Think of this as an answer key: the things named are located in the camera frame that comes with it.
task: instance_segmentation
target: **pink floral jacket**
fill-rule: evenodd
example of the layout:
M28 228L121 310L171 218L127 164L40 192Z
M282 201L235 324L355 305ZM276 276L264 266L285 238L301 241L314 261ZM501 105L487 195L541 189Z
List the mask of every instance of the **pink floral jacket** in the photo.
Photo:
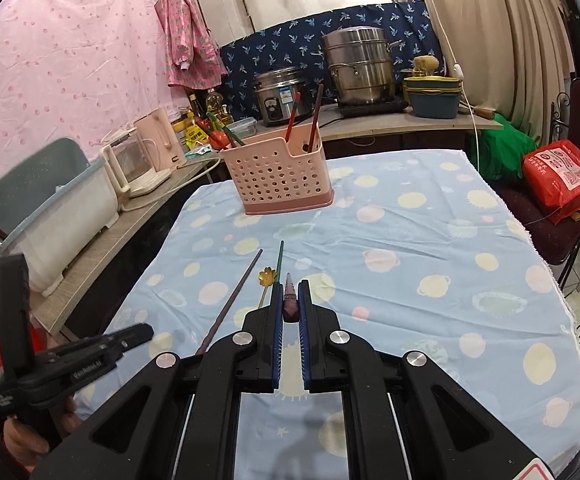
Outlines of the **pink floral jacket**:
M167 83L206 89L227 74L196 0L159 0L154 9L166 35Z

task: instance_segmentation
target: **pink plastic basket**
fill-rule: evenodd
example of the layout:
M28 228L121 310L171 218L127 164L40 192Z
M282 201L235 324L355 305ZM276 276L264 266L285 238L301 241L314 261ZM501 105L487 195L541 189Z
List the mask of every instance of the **pink plastic basket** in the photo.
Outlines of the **pink plastic basket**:
M221 152L246 215L288 213L332 203L334 190L318 128L313 151L303 151L311 128L311 124L295 126L288 143L283 128L243 139L245 146Z

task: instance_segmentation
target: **chair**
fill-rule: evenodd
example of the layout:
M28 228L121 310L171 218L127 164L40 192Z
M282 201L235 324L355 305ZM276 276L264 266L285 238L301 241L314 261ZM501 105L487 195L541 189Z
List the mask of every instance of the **chair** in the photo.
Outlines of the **chair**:
M570 96L559 94L556 100L556 104L552 103L550 142L558 140L567 129L567 139L580 150L580 78L572 81ZM557 105L569 107L569 123L561 120ZM563 289L580 249L580 219L565 218L554 225L538 208L532 190L524 182L495 182L491 186L530 233L538 254L552 266L566 262L558 277L558 284Z

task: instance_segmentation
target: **light blue tablecloth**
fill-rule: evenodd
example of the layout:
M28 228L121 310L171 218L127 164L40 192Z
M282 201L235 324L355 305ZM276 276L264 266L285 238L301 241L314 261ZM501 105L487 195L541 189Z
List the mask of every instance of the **light blue tablecloth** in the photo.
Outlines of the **light blue tablecloth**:
M257 273L310 280L342 328L394 355L425 351L558 474L580 448L580 350L572 317L524 228L463 152L419 150L328 162L335 202L246 217L232 182L198 189L108 330L136 321L153 342L78 394L86 416L158 352L193 354L258 248L263 255L217 338L257 306ZM347 477L339 394L309 396L296 325L281 383L245 395L236 480Z

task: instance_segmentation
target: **red plastic bag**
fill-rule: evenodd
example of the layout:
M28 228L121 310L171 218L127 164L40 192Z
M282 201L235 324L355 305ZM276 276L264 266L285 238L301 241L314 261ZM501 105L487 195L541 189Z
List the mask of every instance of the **red plastic bag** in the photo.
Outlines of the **red plastic bag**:
M569 140L525 155L523 175L553 224L579 211L580 150Z

